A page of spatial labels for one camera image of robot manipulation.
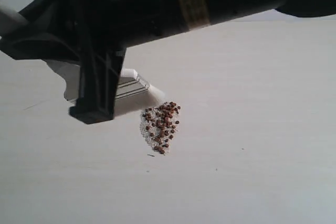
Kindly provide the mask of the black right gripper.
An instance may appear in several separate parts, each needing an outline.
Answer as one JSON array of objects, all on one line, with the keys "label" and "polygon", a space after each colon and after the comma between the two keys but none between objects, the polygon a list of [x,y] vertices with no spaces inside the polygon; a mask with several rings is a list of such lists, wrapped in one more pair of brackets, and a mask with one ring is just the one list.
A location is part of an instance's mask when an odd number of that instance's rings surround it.
[{"label": "black right gripper", "polygon": [[79,97],[69,114],[85,124],[114,118],[127,48],[275,9],[284,1],[58,0],[58,35],[80,62]]}]

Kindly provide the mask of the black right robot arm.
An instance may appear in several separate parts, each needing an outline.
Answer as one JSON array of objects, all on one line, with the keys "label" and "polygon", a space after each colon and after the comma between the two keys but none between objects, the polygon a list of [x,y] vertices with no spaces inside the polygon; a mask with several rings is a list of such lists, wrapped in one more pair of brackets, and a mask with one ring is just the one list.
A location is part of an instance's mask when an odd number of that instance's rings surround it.
[{"label": "black right robot arm", "polygon": [[323,17],[335,0],[34,0],[19,12],[1,7],[1,51],[44,61],[66,82],[69,115],[95,124],[163,101],[123,68],[127,48],[270,9]]}]

